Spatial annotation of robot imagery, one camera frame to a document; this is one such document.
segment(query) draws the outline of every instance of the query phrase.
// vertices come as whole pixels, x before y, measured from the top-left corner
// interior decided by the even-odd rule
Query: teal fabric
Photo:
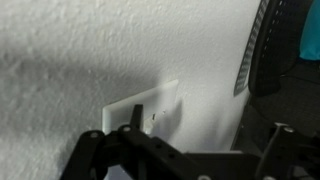
[[[320,60],[320,0],[314,0],[303,29],[300,57]]]

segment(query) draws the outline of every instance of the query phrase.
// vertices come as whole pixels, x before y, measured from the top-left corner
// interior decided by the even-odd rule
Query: black object
[[[320,134],[308,138],[289,126],[270,126],[262,158],[250,154],[182,154],[140,127],[142,106],[135,106],[130,125],[104,135],[80,136],[61,180],[102,180],[108,167],[121,165],[139,180],[294,179],[294,166],[320,178]]]
[[[313,0],[270,0],[254,46],[249,89],[255,96],[278,92],[279,78],[296,64],[304,23]]]

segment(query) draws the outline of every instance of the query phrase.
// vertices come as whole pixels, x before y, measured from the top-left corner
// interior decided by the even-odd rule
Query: textured wall
[[[179,79],[163,135],[230,148],[258,0],[0,0],[0,179],[57,179],[104,105]]]

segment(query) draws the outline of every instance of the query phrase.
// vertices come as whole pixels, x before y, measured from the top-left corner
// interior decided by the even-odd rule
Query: white wall
[[[101,108],[179,79],[163,135],[227,150],[258,0],[0,0],[0,179],[57,179]]]

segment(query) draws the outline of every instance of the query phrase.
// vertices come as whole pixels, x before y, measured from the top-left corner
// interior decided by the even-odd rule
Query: screw
[[[271,176],[265,176],[263,180],[277,180],[277,179]]]
[[[291,127],[285,127],[284,130],[289,132],[289,133],[293,133],[294,132],[294,129],[291,128]]]
[[[97,138],[99,135],[96,132],[91,133],[90,137],[91,138]]]
[[[126,127],[123,128],[123,131],[124,132],[129,132],[129,131],[131,131],[131,128],[129,126],[126,126]]]
[[[211,180],[211,178],[207,175],[201,175],[198,177],[198,180]]]

